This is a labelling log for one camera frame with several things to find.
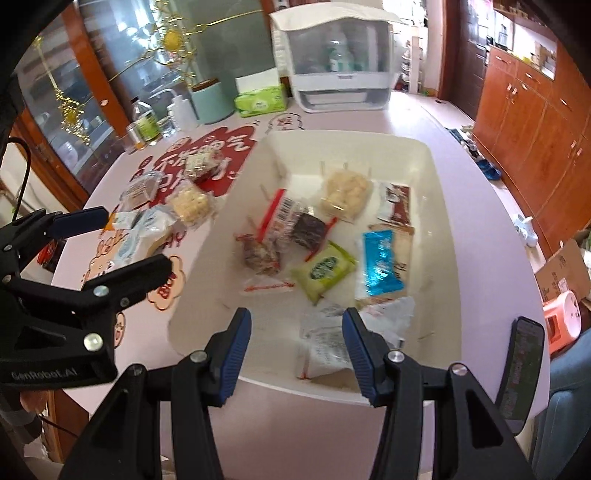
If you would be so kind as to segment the white desktop cabinet appliance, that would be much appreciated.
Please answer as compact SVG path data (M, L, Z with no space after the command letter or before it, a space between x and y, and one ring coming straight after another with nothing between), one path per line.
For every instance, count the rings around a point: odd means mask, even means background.
M393 27L383 9L318 2L270 14L290 90L305 112L383 110L394 86Z

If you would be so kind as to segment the blue foil snack pack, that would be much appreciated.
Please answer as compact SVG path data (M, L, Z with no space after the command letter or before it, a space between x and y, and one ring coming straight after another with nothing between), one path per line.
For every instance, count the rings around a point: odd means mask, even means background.
M405 288L394 266L394 232L392 230L368 231L363 234L363 284L365 294L377 297L399 292Z

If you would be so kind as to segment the brown bread slice pack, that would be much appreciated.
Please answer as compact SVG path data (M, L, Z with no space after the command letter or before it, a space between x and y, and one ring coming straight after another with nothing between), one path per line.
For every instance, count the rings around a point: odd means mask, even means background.
M157 194L162 178L161 172L148 171L134 179L120 196L120 210L132 211L151 202Z

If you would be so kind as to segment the clear red-trim nut bar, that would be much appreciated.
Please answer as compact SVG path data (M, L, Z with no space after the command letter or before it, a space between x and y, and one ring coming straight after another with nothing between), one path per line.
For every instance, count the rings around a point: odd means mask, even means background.
M249 271L240 288L242 295L287 293L294 290L294 282L281 272L280 252L273 242L259 241L252 234L237 235L235 241L242 251L242 265Z

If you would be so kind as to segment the white plastic storage bin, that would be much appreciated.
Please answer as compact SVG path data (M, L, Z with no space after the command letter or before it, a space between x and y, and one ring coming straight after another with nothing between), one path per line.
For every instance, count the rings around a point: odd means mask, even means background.
M418 363L461 356L460 288L429 147L381 133L294 130L249 154L168 326L179 354L252 315L240 375L293 394L359 404L342 313Z

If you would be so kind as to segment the large white-blue snack bag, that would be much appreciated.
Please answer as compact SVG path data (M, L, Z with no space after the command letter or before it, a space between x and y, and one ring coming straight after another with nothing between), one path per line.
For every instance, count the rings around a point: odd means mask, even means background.
M113 256L113 268L122 268L150 257L165 243L177 221L178 218L166 205L145 210Z

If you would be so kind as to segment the orange wooden cabinet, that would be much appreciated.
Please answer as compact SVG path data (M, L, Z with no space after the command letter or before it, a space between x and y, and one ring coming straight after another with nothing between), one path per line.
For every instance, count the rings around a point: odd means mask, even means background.
M492 48L473 136L545 256L590 223L590 85L564 47L549 78Z

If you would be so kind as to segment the red-edged barcode snack pack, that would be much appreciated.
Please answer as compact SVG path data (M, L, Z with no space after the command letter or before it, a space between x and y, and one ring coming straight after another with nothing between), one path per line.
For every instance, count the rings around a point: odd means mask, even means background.
M256 240L273 244L280 253L293 244L300 246L307 252L304 262L308 262L321 250L338 221L280 188L256 229Z

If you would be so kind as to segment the apple print snack bag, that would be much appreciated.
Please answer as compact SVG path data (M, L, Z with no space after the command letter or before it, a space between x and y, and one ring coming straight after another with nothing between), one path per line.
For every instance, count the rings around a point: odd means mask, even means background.
M415 300L401 297L397 300L363 307L359 313L366 327L380 334L390 348L404 346L416 308ZM300 340L294 374L301 380L311 380L352 370L342 336L342 314L346 308L322 300L301 316Z

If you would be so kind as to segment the beige cracker pack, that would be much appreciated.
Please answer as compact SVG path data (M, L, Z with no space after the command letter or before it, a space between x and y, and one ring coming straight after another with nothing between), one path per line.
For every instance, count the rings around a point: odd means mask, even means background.
M392 294L380 295L377 297L369 297L365 294L365 284L363 284L363 250L362 239L363 232L359 240L356 242L358 249L358 269L356 270L356 287L355 287L355 301L359 308L366 307L373 304L394 301L404 297L408 293L410 266L412 260L412 249L415 229L413 227L391 226L386 224L370 225L368 231L392 230L394 232L394 255L396 256L396 265L394 271L397 276L404 281L405 288L399 292Z

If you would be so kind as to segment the puffed rice cake pack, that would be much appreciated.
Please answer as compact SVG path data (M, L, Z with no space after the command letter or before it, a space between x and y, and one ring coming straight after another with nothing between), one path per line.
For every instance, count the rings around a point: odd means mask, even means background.
M336 170L325 180L322 210L331 217L354 222L365 209L372 190L373 182L368 176L352 170Z

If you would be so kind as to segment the brown snowflake snack pack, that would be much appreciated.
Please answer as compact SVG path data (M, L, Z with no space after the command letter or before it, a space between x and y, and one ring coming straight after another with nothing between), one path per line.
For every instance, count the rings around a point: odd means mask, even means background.
M410 187L382 182L379 190L380 205L377 218L382 222L395 226L411 226Z

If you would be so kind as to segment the green snack pouch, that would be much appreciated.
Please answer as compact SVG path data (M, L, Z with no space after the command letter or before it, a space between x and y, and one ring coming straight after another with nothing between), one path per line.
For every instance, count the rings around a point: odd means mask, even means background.
M356 270L356 258L337 243L329 241L311 260L290 271L290 276L312 305L317 305L332 287Z

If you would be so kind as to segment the teal cylindrical canister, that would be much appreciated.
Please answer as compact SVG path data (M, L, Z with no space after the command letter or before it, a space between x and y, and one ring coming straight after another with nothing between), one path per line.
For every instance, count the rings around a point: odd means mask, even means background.
M202 124L213 124L233 114L235 105L224 94L221 82L211 78L190 87L190 98Z

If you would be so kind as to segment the mixed nut bar pack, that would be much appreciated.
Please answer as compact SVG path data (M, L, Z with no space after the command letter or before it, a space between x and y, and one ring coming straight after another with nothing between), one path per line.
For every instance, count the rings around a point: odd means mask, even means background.
M218 170L223 159L221 150L205 146L204 149L186 156L183 177L193 182L207 179Z

